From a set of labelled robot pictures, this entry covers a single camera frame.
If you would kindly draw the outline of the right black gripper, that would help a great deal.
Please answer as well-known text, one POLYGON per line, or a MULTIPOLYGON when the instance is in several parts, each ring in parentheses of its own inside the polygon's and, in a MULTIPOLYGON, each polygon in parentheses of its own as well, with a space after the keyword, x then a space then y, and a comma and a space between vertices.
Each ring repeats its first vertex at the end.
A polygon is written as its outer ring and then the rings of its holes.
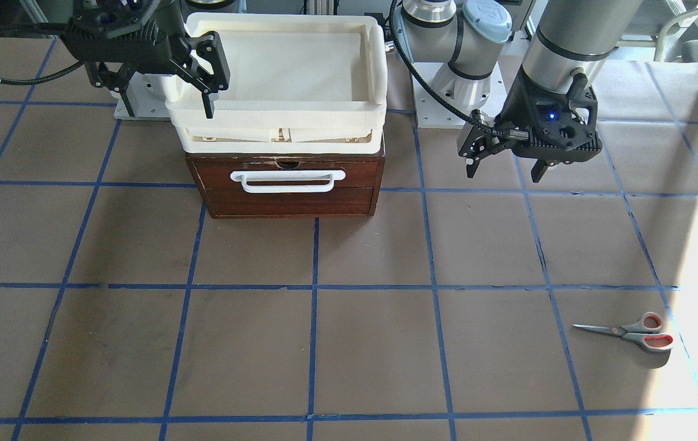
POLYGON ((135 117, 127 90, 134 73, 177 75, 201 92, 204 113, 214 117, 210 95, 226 91, 230 70, 217 32, 190 37, 180 13, 85 13, 82 63, 97 87, 119 93, 135 117))

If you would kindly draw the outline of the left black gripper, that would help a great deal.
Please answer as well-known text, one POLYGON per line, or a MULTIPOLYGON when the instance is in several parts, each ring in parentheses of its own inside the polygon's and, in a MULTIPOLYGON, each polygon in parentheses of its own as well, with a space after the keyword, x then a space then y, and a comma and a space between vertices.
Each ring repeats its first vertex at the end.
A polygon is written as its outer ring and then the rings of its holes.
MULTIPOLYGON (((567 92, 547 90, 530 79, 527 73, 514 78, 502 111, 495 124, 527 130, 531 141, 554 148, 598 148, 596 133, 598 102, 584 73, 575 73, 568 81, 567 92)), ((502 151, 496 137, 471 123, 464 124, 458 136, 458 156, 466 163, 466 176, 475 177, 480 161, 502 151)), ((531 181, 539 183, 553 162, 537 159, 530 171, 531 181)))

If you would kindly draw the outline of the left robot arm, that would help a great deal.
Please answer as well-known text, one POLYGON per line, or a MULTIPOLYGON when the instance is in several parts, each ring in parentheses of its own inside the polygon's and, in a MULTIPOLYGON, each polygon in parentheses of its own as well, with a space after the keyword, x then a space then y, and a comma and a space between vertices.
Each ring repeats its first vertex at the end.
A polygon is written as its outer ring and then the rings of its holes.
POLYGON ((488 122, 484 99, 513 17, 495 1, 393 1, 390 32, 410 74, 464 122, 458 154, 473 178, 480 162, 509 150, 548 168, 589 161, 603 145, 592 83, 640 7, 639 1, 550 1, 502 109, 488 122))

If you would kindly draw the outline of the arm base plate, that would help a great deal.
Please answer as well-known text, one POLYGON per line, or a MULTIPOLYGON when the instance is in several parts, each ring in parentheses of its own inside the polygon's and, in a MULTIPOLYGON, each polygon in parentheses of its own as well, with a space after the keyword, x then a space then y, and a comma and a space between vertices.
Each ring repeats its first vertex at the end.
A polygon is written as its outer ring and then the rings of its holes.
MULTIPOLYGON (((484 123, 493 123, 502 110, 507 97, 500 66, 495 65, 492 74, 480 81, 455 77, 444 62, 415 62, 417 72, 454 108, 465 115, 479 109, 484 123)), ((421 128, 461 129, 465 121, 444 108, 427 93, 419 82, 412 79, 415 112, 421 128)))
POLYGON ((117 99, 114 117, 125 121, 169 122, 162 83, 166 77, 156 73, 135 73, 125 98, 121 93, 111 91, 111 96, 117 99))

